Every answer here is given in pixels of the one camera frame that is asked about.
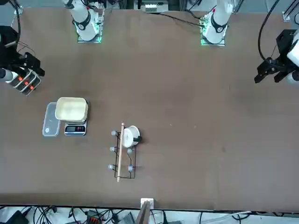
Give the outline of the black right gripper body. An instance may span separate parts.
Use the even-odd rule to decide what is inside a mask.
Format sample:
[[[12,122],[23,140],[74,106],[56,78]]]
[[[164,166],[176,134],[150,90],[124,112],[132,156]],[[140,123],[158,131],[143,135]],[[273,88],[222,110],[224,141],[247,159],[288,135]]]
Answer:
[[[17,52],[19,33],[11,26],[0,26],[0,67],[17,70],[23,67],[21,54]]]

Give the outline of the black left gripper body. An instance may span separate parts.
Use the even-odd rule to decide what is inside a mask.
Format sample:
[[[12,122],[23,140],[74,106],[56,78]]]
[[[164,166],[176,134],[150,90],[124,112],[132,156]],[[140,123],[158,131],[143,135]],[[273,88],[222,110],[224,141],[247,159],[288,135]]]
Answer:
[[[285,29],[276,38],[279,56],[269,59],[271,72],[293,71],[299,68],[299,30]]]

